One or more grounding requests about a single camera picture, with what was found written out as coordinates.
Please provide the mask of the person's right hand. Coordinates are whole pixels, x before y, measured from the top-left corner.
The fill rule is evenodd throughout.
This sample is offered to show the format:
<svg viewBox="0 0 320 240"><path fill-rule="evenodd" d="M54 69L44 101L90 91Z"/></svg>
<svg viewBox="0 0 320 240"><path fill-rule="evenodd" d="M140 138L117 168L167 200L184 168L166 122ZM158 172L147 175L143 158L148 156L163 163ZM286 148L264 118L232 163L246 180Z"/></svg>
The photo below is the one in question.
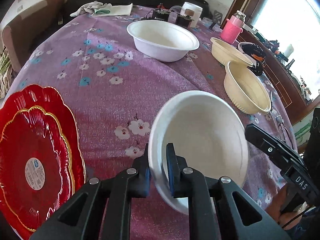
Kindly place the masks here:
<svg viewBox="0 0 320 240"><path fill-rule="evenodd" d="M296 217L301 211L281 213L280 208L284 204L287 197L287 185L285 184L278 192L272 196L268 193L266 200L268 200L265 211L278 223L280 226L284 226L291 219ZM306 230L309 227L309 219L306 216L300 216L292 221L288 226L284 228L285 231Z"/></svg>

